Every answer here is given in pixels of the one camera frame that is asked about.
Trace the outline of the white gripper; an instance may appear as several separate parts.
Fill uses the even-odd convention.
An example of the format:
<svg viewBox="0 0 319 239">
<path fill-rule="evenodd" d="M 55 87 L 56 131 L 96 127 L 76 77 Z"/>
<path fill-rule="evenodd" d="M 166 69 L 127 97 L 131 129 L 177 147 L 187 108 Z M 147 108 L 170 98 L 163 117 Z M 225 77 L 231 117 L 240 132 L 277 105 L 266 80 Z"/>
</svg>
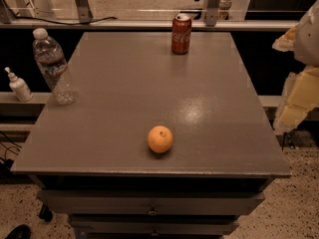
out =
<svg viewBox="0 0 319 239">
<path fill-rule="evenodd" d="M 280 52 L 294 50 L 294 58 L 305 64 L 299 73 L 285 80 L 281 101 L 275 113 L 275 133 L 296 129 L 315 108 L 319 107 L 319 0 L 298 23 L 275 40 L 272 48 Z"/>
</svg>

